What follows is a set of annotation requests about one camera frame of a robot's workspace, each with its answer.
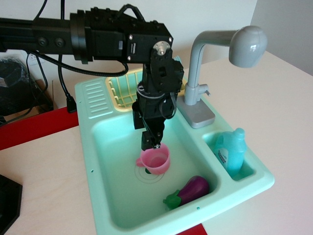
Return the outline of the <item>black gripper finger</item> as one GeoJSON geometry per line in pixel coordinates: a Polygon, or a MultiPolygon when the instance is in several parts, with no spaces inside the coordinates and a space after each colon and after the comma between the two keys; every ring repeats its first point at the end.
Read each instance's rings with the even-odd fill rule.
{"type": "Polygon", "coordinates": [[[144,131],[141,136],[141,149],[143,151],[154,148],[154,137],[149,131],[144,131]]]}
{"type": "Polygon", "coordinates": [[[154,141],[153,149],[159,149],[161,148],[161,142],[160,141],[154,141]]]}

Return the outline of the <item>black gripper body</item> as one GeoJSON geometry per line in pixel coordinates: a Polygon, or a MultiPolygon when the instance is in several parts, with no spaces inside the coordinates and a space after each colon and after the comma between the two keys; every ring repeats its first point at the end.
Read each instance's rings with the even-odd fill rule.
{"type": "Polygon", "coordinates": [[[152,94],[144,90],[142,83],[136,89],[136,101],[132,104],[135,129],[145,128],[154,137],[162,141],[165,121],[171,119],[177,110],[177,94],[174,92],[152,94]]]}

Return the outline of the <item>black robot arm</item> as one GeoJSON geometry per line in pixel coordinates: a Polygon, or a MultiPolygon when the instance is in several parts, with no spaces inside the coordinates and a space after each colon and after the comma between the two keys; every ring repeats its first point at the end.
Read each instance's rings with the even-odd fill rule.
{"type": "Polygon", "coordinates": [[[166,26],[146,21],[139,9],[92,8],[67,20],[1,18],[0,50],[21,49],[50,61],[52,54],[73,55],[87,64],[94,60],[142,64],[143,75],[132,105],[135,129],[143,129],[141,148],[159,148],[165,120],[175,115],[182,87],[183,66],[173,58],[173,38],[166,26]]]}

